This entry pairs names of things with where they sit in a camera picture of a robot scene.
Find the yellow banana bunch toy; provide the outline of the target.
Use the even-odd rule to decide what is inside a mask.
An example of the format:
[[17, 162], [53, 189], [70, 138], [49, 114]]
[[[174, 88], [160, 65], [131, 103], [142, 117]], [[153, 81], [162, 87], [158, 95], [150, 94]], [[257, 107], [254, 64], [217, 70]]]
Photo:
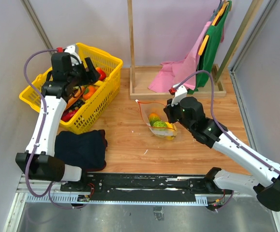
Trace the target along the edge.
[[175, 139], [177, 136], [177, 128], [176, 128], [175, 124], [173, 124], [173, 123], [166, 122], [166, 125], [168, 127], [167, 132], [169, 133], [169, 135], [166, 136], [166, 139], [171, 141], [171, 140]]

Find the green custard apple toy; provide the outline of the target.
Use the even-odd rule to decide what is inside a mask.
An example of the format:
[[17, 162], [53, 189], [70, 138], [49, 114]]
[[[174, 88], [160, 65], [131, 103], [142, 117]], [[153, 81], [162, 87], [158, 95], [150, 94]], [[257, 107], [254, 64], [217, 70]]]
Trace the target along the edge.
[[168, 129], [168, 126], [163, 121], [156, 121], [153, 125], [153, 128], [157, 131], [166, 131]]

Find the clear zip top bag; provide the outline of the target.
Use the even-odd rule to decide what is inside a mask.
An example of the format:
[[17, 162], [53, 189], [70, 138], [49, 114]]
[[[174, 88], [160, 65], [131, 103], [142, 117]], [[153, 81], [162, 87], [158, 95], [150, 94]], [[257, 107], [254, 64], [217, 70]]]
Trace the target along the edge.
[[135, 102], [139, 106], [143, 122], [156, 137], [170, 141], [176, 138], [178, 130], [173, 123], [168, 122], [166, 113], [163, 111], [164, 104], [139, 100], [135, 100]]

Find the orange fruit toy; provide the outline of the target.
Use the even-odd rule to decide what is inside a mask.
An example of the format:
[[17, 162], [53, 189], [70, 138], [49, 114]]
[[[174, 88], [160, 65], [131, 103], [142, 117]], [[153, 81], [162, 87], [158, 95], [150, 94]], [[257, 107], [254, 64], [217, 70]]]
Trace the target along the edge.
[[148, 119], [149, 119], [149, 123], [151, 126], [153, 126], [156, 121], [161, 120], [160, 117], [156, 113], [151, 113], [149, 115]]

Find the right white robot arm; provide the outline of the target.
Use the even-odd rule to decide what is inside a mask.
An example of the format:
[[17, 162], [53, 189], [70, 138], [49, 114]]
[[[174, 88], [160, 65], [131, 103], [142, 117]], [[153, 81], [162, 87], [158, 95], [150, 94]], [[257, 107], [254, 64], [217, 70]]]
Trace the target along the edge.
[[242, 175], [213, 167], [205, 176], [207, 192], [216, 193], [219, 189], [241, 192], [256, 197], [272, 211], [280, 211], [279, 163], [240, 141], [214, 117], [206, 117], [203, 105], [194, 97], [168, 99], [164, 112], [170, 123], [178, 122], [197, 142], [227, 155], [250, 173]]

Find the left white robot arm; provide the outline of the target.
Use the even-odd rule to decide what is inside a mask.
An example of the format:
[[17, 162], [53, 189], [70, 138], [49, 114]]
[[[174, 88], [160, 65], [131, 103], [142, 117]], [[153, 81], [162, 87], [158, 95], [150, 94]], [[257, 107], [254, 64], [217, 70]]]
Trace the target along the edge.
[[70, 131], [58, 133], [60, 120], [73, 96], [74, 87], [98, 80], [91, 59], [85, 58], [88, 67], [76, 52], [65, 49], [51, 57], [52, 70], [42, 89], [41, 107], [34, 133], [25, 152], [17, 153], [15, 162], [27, 181], [71, 181], [77, 191], [88, 187], [86, 172], [105, 168], [107, 140], [104, 130], [83, 134]]

